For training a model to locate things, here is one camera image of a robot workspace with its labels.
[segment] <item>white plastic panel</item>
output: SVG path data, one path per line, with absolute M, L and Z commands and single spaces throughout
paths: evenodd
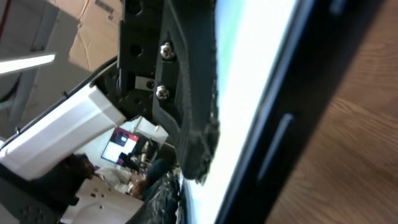
M 190 223 L 217 218 L 297 2 L 217 1 L 220 139 L 206 182 L 187 181 Z
M 96 86 L 87 85 L 2 149 L 0 163 L 25 180 L 39 178 L 125 120 Z
M 79 202 L 67 208 L 61 218 L 64 224 L 126 223 L 144 203 L 110 189 L 98 177 L 86 179 L 76 196 Z

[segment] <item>red pipe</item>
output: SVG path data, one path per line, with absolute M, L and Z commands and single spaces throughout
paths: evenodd
M 8 12 L 10 11 L 12 0 L 7 0 L 6 7 L 4 8 L 4 13 L 2 14 L 1 24 L 0 24 L 0 40 L 2 36 L 2 32 L 4 31 L 4 27 L 6 26 Z

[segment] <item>screw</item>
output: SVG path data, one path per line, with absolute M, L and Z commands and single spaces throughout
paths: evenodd
M 160 100 L 167 100 L 170 96 L 170 92 L 168 91 L 166 86 L 158 86 L 156 89 L 156 97 Z
M 165 60 L 171 60 L 175 55 L 173 48 L 169 43 L 165 43 L 164 45 L 160 46 L 160 54 Z

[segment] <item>black frame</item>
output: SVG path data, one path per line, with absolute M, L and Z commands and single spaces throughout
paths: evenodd
M 264 223 L 381 2 L 298 2 L 216 223 Z

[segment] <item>monitor screen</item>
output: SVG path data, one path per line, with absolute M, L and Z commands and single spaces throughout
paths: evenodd
M 102 158 L 109 160 L 111 162 L 117 163 L 120 153 L 129 154 L 134 150 L 139 137 L 134 134 L 121 129 L 115 128 L 111 139 L 107 143 L 104 152 L 102 153 Z

